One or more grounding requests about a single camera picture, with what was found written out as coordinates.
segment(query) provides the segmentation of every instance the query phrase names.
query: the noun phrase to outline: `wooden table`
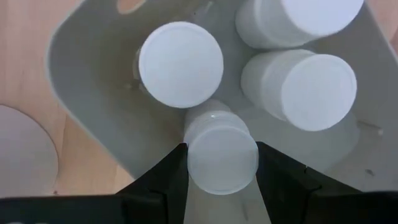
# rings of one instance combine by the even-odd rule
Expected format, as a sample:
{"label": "wooden table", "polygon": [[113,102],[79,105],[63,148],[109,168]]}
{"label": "wooden table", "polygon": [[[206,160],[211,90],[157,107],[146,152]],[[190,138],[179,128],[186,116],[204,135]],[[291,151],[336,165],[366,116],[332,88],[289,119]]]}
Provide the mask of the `wooden table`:
{"label": "wooden table", "polygon": [[[137,0],[121,0],[131,7]],[[40,123],[57,148],[56,194],[110,194],[133,179],[60,107],[45,77],[51,33],[79,0],[0,0],[0,104]],[[398,49],[398,1],[369,0],[383,32]]]}

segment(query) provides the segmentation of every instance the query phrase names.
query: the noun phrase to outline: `gray bin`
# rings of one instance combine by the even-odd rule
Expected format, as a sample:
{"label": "gray bin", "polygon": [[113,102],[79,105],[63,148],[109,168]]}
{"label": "gray bin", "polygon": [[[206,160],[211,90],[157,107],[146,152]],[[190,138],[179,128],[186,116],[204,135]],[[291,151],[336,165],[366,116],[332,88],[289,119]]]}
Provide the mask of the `gray bin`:
{"label": "gray bin", "polygon": [[[148,0],[125,15],[118,12],[117,0],[83,1],[50,43],[47,73],[53,91],[74,120],[133,177],[140,177],[182,142],[185,111],[141,91],[132,61],[154,29],[184,20],[206,28],[223,51],[225,72],[215,97],[245,122],[258,123],[254,118],[262,112],[239,87],[244,65],[260,52],[235,31],[234,12],[242,1]],[[358,79],[353,113],[361,121],[359,143],[326,174],[363,191],[398,190],[398,64],[368,6],[344,31],[308,47],[345,59]],[[261,125],[266,124],[250,130],[257,141],[263,140]],[[187,223],[269,222],[255,181],[222,197],[190,184],[185,217]]]}

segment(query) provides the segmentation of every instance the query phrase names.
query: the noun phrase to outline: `white cap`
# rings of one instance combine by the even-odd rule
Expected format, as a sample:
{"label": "white cap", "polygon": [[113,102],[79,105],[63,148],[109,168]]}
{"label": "white cap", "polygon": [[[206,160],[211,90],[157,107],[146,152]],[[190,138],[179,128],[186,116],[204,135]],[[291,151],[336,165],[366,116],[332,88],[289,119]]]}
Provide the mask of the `white cap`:
{"label": "white cap", "polygon": [[210,98],[223,70],[223,54],[215,38],[189,22],[172,22],[153,31],[139,56],[139,72],[148,92],[176,108]]}
{"label": "white cap", "polygon": [[289,19],[305,33],[323,37],[344,29],[364,0],[281,0]]}
{"label": "white cap", "polygon": [[306,131],[327,129],[341,121],[356,97],[353,69],[332,55],[310,56],[291,69],[280,97],[286,119]]}
{"label": "white cap", "polygon": [[188,171],[202,190],[227,195],[245,188],[258,168],[258,148],[250,134],[232,126],[201,132],[188,146]]}

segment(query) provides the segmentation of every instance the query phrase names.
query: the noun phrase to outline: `white cylinder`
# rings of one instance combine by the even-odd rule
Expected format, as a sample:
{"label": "white cylinder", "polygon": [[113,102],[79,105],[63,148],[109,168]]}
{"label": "white cylinder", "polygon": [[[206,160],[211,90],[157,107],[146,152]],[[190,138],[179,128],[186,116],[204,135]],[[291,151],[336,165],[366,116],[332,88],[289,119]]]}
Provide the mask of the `white cylinder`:
{"label": "white cylinder", "polygon": [[364,0],[246,0],[236,15],[243,41],[258,49],[298,47],[335,34],[356,17]]}
{"label": "white cylinder", "polygon": [[134,78],[141,79],[156,100],[175,108],[190,108],[206,101],[223,76],[223,54],[216,39],[189,22],[159,27],[148,36],[137,56]]}
{"label": "white cylinder", "polygon": [[184,141],[189,174],[208,193],[235,193],[257,172],[255,140],[245,123],[219,101],[208,100],[188,111]]}
{"label": "white cylinder", "polygon": [[357,90],[354,71],[344,60],[308,50],[253,57],[243,69],[241,86],[255,105],[306,131],[341,121]]}

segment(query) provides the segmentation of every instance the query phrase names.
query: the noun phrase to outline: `plastic container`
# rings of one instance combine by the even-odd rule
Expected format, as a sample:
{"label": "plastic container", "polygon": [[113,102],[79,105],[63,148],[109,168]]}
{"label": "plastic container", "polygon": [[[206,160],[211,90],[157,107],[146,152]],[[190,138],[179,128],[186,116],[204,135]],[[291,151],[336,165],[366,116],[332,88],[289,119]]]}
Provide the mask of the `plastic container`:
{"label": "plastic container", "polygon": [[202,190],[227,195],[245,188],[258,168],[258,148],[248,127],[216,100],[190,109],[184,142],[188,171]]}
{"label": "plastic container", "polygon": [[298,47],[344,29],[363,2],[247,0],[238,10],[236,28],[254,48]]}
{"label": "plastic container", "polygon": [[156,29],[137,54],[138,77],[146,90],[171,107],[190,108],[206,101],[223,77],[223,53],[217,41],[189,22]]}
{"label": "plastic container", "polygon": [[[294,146],[296,138],[286,135],[285,128],[295,127],[253,105],[242,93],[242,70],[259,53],[236,32],[234,18],[242,3],[146,1],[130,14],[120,14],[117,0],[82,1],[56,30],[49,45],[46,63],[53,92],[68,115],[138,179],[183,142],[185,113],[131,86],[131,63],[153,30],[171,21],[190,21],[211,33],[223,51],[224,74],[214,98],[246,123],[256,141],[271,144],[272,139]],[[327,174],[362,191],[397,190],[398,63],[368,6],[345,30],[307,47],[319,54],[336,55],[352,66],[358,81],[352,112],[369,127],[369,131],[363,131],[361,126],[359,144],[337,164],[329,163],[332,171]],[[382,138],[379,133],[383,131],[379,130],[384,130]],[[302,132],[313,139],[324,131]],[[337,141],[325,140],[328,145]],[[328,153],[338,154],[339,150]],[[303,154],[292,156],[304,164],[319,160]],[[329,162],[327,156],[323,154],[323,161]],[[367,169],[375,175],[369,175]],[[208,194],[190,182],[185,220],[192,224],[266,222],[267,210],[260,193],[247,193],[260,202],[247,202],[245,213],[240,200],[235,200],[236,194]]]}
{"label": "plastic container", "polygon": [[255,105],[305,131],[340,122],[357,89],[355,73],[344,60],[308,50],[253,57],[243,69],[241,85]]}

